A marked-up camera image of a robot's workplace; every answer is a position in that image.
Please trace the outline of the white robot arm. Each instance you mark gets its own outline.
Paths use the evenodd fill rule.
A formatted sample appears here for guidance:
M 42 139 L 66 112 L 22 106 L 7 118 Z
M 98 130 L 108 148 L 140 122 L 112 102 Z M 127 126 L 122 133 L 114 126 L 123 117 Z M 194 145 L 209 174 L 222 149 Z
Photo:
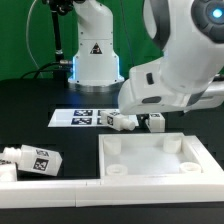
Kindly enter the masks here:
M 79 50 L 69 85 L 88 92 L 119 90 L 124 115 L 190 111 L 224 103 L 224 0 L 144 0 L 147 34 L 163 56 L 119 74 L 113 14 L 96 0 L 72 0 Z

